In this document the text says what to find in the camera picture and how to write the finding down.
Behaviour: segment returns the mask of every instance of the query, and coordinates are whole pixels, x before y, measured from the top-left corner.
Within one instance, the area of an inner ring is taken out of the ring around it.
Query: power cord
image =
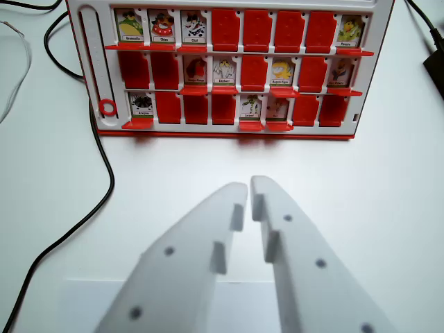
[[[10,1],[10,0],[0,0],[0,3],[4,3],[5,5],[12,5],[22,8],[35,9],[35,10],[54,10],[60,5],[62,0],[57,0],[55,3],[49,6],[37,6],[29,3],[23,3],[18,1]]]
[[[421,8],[413,2],[413,0],[406,0],[407,3],[421,16],[421,18],[425,21],[426,25],[428,25],[430,29],[430,34],[432,35],[433,41],[435,42],[436,48],[444,52],[444,38],[442,38],[438,29],[430,22],[429,18],[424,14]]]
[[[17,96],[17,93],[19,92],[20,87],[22,86],[23,81],[25,80],[26,75],[28,75],[29,69],[31,68],[31,62],[32,62],[32,53],[31,53],[31,47],[29,46],[29,43],[25,40],[25,35],[20,32],[17,28],[15,28],[12,24],[9,24],[5,21],[0,21],[0,23],[3,23],[4,25],[8,26],[9,28],[13,29],[18,36],[20,36],[20,40],[23,43],[23,46],[26,51],[26,69],[25,72],[22,74],[22,77],[19,79],[19,82],[13,87],[11,94],[9,95],[8,100],[6,101],[6,107],[2,114],[0,114],[0,123],[5,120],[6,116],[8,116],[9,112],[11,111],[12,105],[14,104],[15,97]]]
[[[49,38],[51,37],[51,33],[53,32],[54,28],[60,23],[60,21],[62,21],[66,16],[68,16],[68,12],[64,12],[63,14],[61,14],[61,16],[59,16],[54,23],[52,23],[52,25],[48,28],[48,30],[46,31],[46,33],[44,34],[43,37],[43,45],[44,45],[44,49],[46,50],[46,53],[48,53],[48,56],[51,58],[51,60],[55,63],[55,65],[60,68],[61,70],[63,70],[66,74],[68,74],[69,76],[71,76],[72,78],[75,78],[77,80],[83,80],[83,75],[79,75],[74,73],[73,71],[70,71],[68,68],[66,68],[65,66],[63,66],[62,64],[60,64],[57,59],[54,57],[54,55],[52,54],[51,50],[49,49]]]
[[[444,38],[441,37],[438,29],[430,22],[424,12],[413,2],[413,0],[405,0],[425,21],[430,29],[433,41],[437,50],[433,52],[425,61],[424,67],[429,72],[436,88],[444,99]]]
[[[53,6],[58,6],[58,3],[60,3],[60,1],[56,2]],[[79,78],[82,78],[82,76],[75,74],[72,71],[70,71],[68,68],[62,66],[53,57],[53,55],[50,52],[49,47],[48,47],[49,35],[51,34],[52,30],[57,26],[57,24],[60,23],[60,21],[66,16],[67,16],[67,12],[63,13],[49,27],[48,31],[45,33],[45,36],[44,36],[44,45],[45,45],[46,52],[48,53],[48,56],[52,59],[52,61],[54,61],[54,63],[57,65],[57,67],[60,68],[61,70],[63,70],[66,74],[68,74],[71,77],[78,80]],[[103,205],[106,203],[106,201],[111,197],[111,193],[114,190],[114,184],[115,184],[114,173],[112,171],[110,161],[108,161],[106,153],[103,150],[103,146],[100,141],[99,134],[97,133],[97,126],[96,126],[96,121],[94,118],[94,111],[92,109],[91,103],[89,103],[89,122],[91,123],[91,129],[92,129],[92,133],[94,135],[94,140],[96,141],[96,144],[97,144],[97,148],[99,149],[100,155],[103,159],[103,163],[105,163],[106,169],[108,170],[108,174],[110,176],[110,186],[108,187],[108,190],[106,191],[105,195],[102,197],[102,199],[99,201],[99,203],[97,203],[97,205],[91,210],[91,212],[89,212],[83,219],[81,219],[79,222],[77,222],[77,224],[74,227],[72,227],[71,229],[69,229],[68,232],[66,232],[63,236],[61,236],[61,238],[59,238],[57,241],[55,241],[50,246],[48,246],[48,248],[46,248],[42,253],[40,253],[38,255],[38,257],[34,260],[34,262],[32,263],[31,267],[28,270],[28,273],[26,274],[26,277],[25,277],[23,285],[20,289],[19,295],[17,296],[17,300],[15,301],[14,307],[11,311],[11,314],[9,315],[9,319],[6,322],[6,325],[3,329],[3,333],[11,332],[14,322],[17,319],[17,316],[19,314],[20,308],[22,307],[22,303],[25,298],[26,291],[29,287],[29,284],[31,283],[31,279],[32,279],[35,271],[37,270],[40,262],[43,260],[43,258],[45,258],[52,250],[57,248],[61,243],[63,243],[65,240],[67,240],[82,225],[84,225],[95,213],[97,213],[103,207]]]

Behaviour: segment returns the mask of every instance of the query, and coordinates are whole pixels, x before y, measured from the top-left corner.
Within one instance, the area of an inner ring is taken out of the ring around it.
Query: red ring
[[[112,111],[111,112],[105,111],[105,103],[108,103],[108,104],[112,105]],[[111,99],[102,99],[99,102],[99,110],[100,110],[100,112],[102,114],[104,114],[105,116],[109,116],[109,117],[115,116],[117,114],[116,103],[114,103],[114,101],[111,100]]]

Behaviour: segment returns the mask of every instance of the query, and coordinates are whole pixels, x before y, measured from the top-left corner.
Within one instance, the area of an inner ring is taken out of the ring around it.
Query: screw hole
[[[175,251],[174,247],[169,246],[169,247],[165,248],[164,252],[165,252],[165,255],[169,257],[170,255],[172,255],[174,253],[174,251]]]
[[[318,259],[316,260],[316,265],[319,268],[325,268],[327,266],[327,262],[325,262],[324,259]]]
[[[130,310],[130,319],[132,319],[134,321],[139,319],[141,315],[142,315],[142,308],[141,307],[133,307]]]
[[[362,331],[362,333],[374,333],[375,332],[372,325],[370,325],[370,324],[363,324],[361,326],[361,331]]]

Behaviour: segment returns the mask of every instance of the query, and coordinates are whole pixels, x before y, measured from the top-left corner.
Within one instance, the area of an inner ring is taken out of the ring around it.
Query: cartoon bird picture
[[[259,104],[257,103],[257,95],[248,95],[247,100],[242,103],[242,106],[250,105],[249,114],[259,114]]]
[[[203,61],[201,58],[193,59],[189,62],[186,72],[189,78],[193,78],[194,76],[204,76],[205,75],[205,66],[207,63]]]
[[[351,42],[361,37],[362,21],[359,17],[349,19],[344,23],[343,30],[339,31],[338,41]]]
[[[122,14],[124,20],[119,22],[121,32],[128,36],[140,36],[144,34],[142,25],[136,20],[133,11],[124,12]]]
[[[221,78],[232,78],[234,67],[227,59],[223,59],[214,65],[213,72],[219,74]]]
[[[346,66],[347,66],[347,63],[345,62],[345,59],[340,59],[338,61],[338,65],[332,71],[334,81],[338,80],[338,78],[340,76],[344,76],[347,74]]]
[[[282,78],[285,80],[289,80],[290,77],[293,75],[291,73],[291,67],[287,61],[284,60],[278,60],[273,63],[272,66],[273,75],[276,78]]]
[[[160,12],[151,23],[153,24],[151,31],[156,35],[165,37],[173,35],[174,18],[168,14]]]

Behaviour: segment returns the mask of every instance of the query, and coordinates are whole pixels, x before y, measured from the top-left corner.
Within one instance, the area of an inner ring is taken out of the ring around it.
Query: cartoon dog picture
[[[152,117],[153,102],[150,97],[144,93],[129,93],[131,101],[131,110],[133,116]]]
[[[182,27],[184,37],[205,38],[205,24],[200,20],[200,15],[197,12],[188,12],[187,21],[183,22]]]
[[[174,18],[163,12],[159,12],[153,21],[151,32],[160,37],[170,37],[173,35]]]
[[[342,23],[343,28],[339,31],[338,41],[352,42],[353,45],[351,46],[356,46],[361,37],[362,28],[364,27],[362,18],[360,16],[344,15],[342,17]]]
[[[259,118],[259,102],[257,100],[257,95],[247,96],[247,100],[242,103],[241,117]]]
[[[275,61],[272,66],[272,71],[275,78],[284,80],[289,80],[293,75],[291,66],[285,60]]]
[[[214,64],[213,72],[218,74],[221,78],[233,78],[234,67],[227,59],[222,59]]]
[[[145,108],[149,111],[153,111],[153,103],[151,102],[151,99],[147,96],[137,96],[133,104],[136,105],[138,108]]]

